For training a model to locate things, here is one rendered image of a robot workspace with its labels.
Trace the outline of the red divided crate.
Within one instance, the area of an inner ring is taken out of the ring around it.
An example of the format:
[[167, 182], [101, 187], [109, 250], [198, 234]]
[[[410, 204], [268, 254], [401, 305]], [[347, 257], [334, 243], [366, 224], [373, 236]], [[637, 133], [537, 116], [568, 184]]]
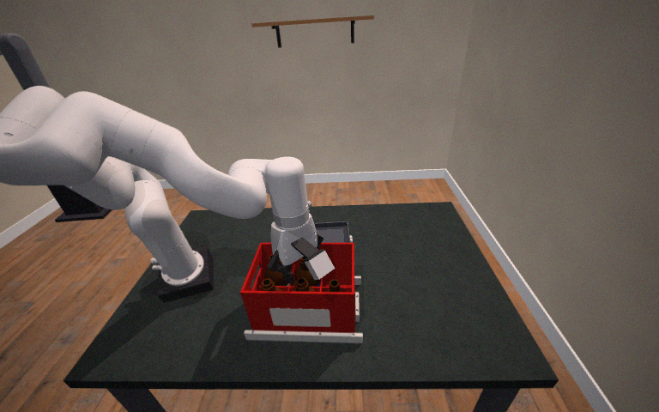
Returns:
[[[252, 272], [247, 307], [253, 330], [355, 333], [354, 311], [354, 243], [321, 243], [334, 269], [321, 278], [316, 292], [295, 292], [295, 270], [299, 260], [292, 263], [294, 285], [275, 286], [282, 291], [262, 291], [264, 272], [268, 267], [272, 246], [261, 256]], [[251, 290], [251, 283], [260, 269]], [[336, 279], [346, 292], [325, 292], [330, 281]]]

